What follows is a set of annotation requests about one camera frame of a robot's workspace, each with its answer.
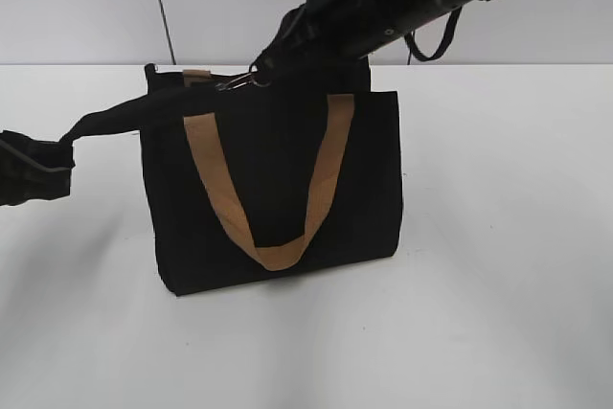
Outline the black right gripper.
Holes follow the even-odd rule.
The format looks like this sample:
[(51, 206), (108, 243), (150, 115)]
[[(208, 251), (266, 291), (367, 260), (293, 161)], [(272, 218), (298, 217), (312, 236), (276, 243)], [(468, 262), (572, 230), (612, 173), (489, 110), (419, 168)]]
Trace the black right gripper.
[(250, 79), (256, 86), (268, 86), (302, 71), (309, 42), (352, 45), (383, 28), (375, 0), (305, 0), (284, 20), (287, 24), (250, 65)]

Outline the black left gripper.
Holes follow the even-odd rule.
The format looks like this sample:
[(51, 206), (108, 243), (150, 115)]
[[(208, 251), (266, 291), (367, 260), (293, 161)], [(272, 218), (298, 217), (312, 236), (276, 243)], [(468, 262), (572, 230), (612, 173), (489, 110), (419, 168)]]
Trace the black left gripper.
[(31, 140), (17, 132), (2, 131), (1, 205), (69, 196), (75, 165), (71, 144)]

